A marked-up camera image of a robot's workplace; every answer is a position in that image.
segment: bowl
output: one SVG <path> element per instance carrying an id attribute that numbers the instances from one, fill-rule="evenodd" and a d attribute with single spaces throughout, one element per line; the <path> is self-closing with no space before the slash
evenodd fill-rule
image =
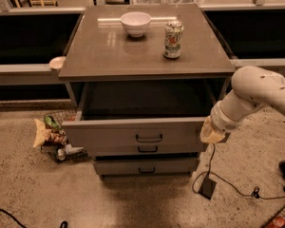
<path id="1" fill-rule="evenodd" d="M 132 37 L 141 37 L 149 29 L 151 16 L 145 12 L 125 13 L 121 22 L 124 30 Z"/>

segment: gray cabinet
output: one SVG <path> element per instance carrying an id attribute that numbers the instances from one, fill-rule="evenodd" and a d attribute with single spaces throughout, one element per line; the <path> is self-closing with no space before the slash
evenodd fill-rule
<path id="1" fill-rule="evenodd" d="M 137 10 L 150 14 L 151 24 L 131 38 L 119 19 Z M 165 24 L 175 18 L 185 31 L 181 57 L 169 60 L 162 55 Z M 234 71 L 194 4 L 86 8 L 59 72 L 79 105 L 76 121 L 63 127 L 100 176 L 191 175 L 206 149 L 204 118 Z M 82 92 L 74 90 L 77 83 L 85 84 Z"/>
<path id="2" fill-rule="evenodd" d="M 215 98 L 202 79 L 85 83 L 76 121 L 64 129 L 98 175 L 192 174 L 204 117 Z"/>

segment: drawer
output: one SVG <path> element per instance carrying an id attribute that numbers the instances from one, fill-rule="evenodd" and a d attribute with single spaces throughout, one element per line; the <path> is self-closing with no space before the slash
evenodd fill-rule
<path id="1" fill-rule="evenodd" d="M 212 106 L 203 81 L 86 83 L 76 121 L 63 128 L 93 157 L 200 152 Z"/>
<path id="2" fill-rule="evenodd" d="M 64 129 L 89 156 L 145 155 L 204 151 L 203 118 L 79 121 Z"/>
<path id="3" fill-rule="evenodd" d="M 198 168 L 199 158 L 175 158 L 152 160 L 95 161 L 99 176 L 105 175 L 155 175 L 164 173 L 186 173 L 191 175 Z"/>

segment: cabinet top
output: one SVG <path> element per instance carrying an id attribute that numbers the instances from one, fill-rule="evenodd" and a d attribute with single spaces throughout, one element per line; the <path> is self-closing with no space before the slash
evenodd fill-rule
<path id="1" fill-rule="evenodd" d="M 151 16 L 140 38 L 127 35 L 123 14 Z M 181 56 L 163 56 L 165 24 L 179 18 L 184 26 Z M 70 81 L 195 78 L 230 75 L 235 71 L 201 10 L 190 5 L 102 6 L 87 8 L 59 77 Z"/>

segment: drawer front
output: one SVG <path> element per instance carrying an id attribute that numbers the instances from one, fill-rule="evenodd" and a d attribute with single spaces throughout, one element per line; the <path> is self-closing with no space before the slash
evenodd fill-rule
<path id="1" fill-rule="evenodd" d="M 144 155 L 204 151 L 200 130 L 204 118 L 65 122 L 74 146 L 89 156 Z"/>
<path id="2" fill-rule="evenodd" d="M 164 173 L 192 174 L 198 168 L 199 158 L 154 159 L 140 161 L 95 161 L 98 175 L 152 175 Z"/>

